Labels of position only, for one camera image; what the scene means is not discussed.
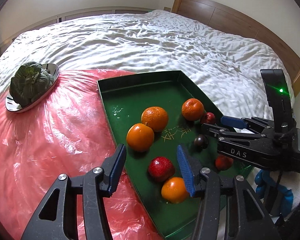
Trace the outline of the small red plum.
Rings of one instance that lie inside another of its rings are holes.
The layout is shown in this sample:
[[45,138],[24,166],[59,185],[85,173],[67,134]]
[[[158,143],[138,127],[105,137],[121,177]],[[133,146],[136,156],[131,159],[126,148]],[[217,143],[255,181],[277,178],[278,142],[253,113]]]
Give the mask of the small red plum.
[[206,112],[201,117],[200,123],[201,124],[215,124],[216,123],[216,117],[213,113]]

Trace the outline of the dark purple plum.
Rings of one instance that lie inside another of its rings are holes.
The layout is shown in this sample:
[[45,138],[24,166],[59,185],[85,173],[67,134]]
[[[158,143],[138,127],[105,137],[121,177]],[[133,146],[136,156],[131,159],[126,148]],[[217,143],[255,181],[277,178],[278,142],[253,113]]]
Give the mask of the dark purple plum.
[[197,150],[198,152],[206,149],[209,145],[209,140],[208,138],[203,135],[203,134],[199,134],[193,141],[193,145],[195,150]]

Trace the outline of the dark red plum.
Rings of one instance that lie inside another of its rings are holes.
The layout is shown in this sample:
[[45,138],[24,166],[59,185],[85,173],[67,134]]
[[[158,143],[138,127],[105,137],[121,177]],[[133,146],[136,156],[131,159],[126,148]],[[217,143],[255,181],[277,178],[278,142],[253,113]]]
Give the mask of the dark red plum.
[[233,163],[234,163],[234,160],[232,158],[224,156],[222,154],[220,154],[215,159],[215,167],[219,171],[228,170],[230,167],[232,167]]

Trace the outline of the small orange mandarin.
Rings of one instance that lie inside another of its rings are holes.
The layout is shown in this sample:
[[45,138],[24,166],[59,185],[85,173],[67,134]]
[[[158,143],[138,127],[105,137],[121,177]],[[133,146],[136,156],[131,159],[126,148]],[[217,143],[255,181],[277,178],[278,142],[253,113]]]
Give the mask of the small orange mandarin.
[[134,124],[127,133],[126,142],[132,150],[146,152],[154,142],[153,129],[142,123]]

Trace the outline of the orange mandarin with stem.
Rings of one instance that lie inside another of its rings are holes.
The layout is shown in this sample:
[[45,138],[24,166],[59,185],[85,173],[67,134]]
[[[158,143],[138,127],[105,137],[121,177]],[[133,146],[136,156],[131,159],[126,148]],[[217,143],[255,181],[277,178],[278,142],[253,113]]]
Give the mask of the orange mandarin with stem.
[[154,132],[162,132],[168,124],[168,113],[162,107],[148,107],[141,114],[141,123]]

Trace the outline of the blue gloved hand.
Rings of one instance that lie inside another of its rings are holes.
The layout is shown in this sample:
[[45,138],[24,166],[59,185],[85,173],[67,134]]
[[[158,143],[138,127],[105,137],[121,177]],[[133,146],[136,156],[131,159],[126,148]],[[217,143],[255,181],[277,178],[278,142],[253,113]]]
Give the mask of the blue gloved hand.
[[274,217],[287,217],[292,211],[294,196],[282,177],[282,171],[267,170],[260,170],[255,177],[256,193]]

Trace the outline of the pink plastic sheet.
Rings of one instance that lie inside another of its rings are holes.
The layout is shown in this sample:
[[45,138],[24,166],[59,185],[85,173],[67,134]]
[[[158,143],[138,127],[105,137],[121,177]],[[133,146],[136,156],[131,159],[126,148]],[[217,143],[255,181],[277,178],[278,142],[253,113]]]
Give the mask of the pink plastic sheet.
[[115,151],[97,81],[124,70],[65,70],[37,106],[5,107],[0,89],[0,222],[20,239],[47,190],[62,173],[76,177]]

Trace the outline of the white bed duvet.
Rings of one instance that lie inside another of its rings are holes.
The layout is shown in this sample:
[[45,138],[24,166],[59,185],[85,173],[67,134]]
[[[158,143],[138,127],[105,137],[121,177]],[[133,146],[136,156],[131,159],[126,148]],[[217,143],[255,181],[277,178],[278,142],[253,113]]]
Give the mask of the white bed duvet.
[[107,14],[20,34],[0,57],[0,89],[29,61],[61,70],[181,70],[229,116],[273,118],[260,70],[283,69],[270,46],[163,10]]

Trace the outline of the green rectangular tray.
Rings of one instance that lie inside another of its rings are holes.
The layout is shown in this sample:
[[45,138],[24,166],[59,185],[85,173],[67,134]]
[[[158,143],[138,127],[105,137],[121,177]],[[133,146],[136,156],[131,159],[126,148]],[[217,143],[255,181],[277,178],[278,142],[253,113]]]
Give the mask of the green rectangular tray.
[[151,160],[163,156],[177,162],[177,146],[184,144],[204,166],[215,168],[217,140],[196,151],[193,141],[199,134],[200,123],[187,121],[181,113],[183,103],[196,98],[206,111],[222,117],[222,112],[204,92],[182,71],[141,73],[99,80],[98,90],[115,144],[124,144],[128,130],[141,121],[142,112],[151,106],[162,107],[168,113],[165,129],[156,133],[151,148],[145,153],[127,149],[125,168],[134,189],[158,232],[165,239],[187,239],[194,229],[199,199],[188,198],[171,204],[161,196],[161,184],[148,174]]

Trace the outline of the wooden headboard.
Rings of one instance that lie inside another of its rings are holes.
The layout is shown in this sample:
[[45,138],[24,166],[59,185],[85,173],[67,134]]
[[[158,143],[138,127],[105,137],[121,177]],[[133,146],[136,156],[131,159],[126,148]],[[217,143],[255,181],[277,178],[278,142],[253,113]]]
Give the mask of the wooden headboard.
[[224,33],[254,38],[270,46],[290,76],[294,95],[300,93],[300,57],[261,23],[240,11],[211,0],[174,0],[171,12],[197,20]]

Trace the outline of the silver plate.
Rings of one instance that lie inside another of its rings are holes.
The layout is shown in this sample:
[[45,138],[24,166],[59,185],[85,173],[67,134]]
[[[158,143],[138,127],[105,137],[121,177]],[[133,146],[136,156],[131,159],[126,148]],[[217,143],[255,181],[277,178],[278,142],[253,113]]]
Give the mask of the silver plate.
[[23,63],[11,78],[5,106],[9,112],[25,112],[41,102],[55,87],[60,68],[53,63]]

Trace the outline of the green leafy vegetable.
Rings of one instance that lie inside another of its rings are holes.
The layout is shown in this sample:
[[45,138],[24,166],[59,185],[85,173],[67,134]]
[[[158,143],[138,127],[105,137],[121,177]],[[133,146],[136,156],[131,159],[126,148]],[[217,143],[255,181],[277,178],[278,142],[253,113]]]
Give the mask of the green leafy vegetable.
[[21,107],[26,107],[46,93],[54,81],[50,71],[41,64],[26,62],[11,78],[10,95]]

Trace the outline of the black tracker mount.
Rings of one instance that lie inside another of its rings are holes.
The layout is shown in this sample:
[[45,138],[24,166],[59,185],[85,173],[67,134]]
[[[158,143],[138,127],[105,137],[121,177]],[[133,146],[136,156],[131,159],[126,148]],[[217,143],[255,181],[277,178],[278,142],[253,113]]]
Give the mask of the black tracker mount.
[[287,133],[293,128],[292,107],[286,78],[281,69],[260,70],[268,105],[273,110],[276,133]]

